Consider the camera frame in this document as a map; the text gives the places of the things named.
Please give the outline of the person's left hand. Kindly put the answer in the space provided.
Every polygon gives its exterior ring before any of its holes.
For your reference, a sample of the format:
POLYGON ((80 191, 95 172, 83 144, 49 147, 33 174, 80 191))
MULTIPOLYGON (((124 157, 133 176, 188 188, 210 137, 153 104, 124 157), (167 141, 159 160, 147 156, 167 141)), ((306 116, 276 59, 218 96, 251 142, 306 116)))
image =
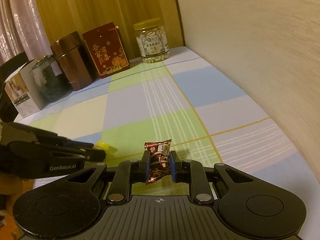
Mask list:
POLYGON ((23 180, 14 174, 1 172, 1 195, 7 196, 7 212, 12 213, 16 200, 23 193, 23 180))

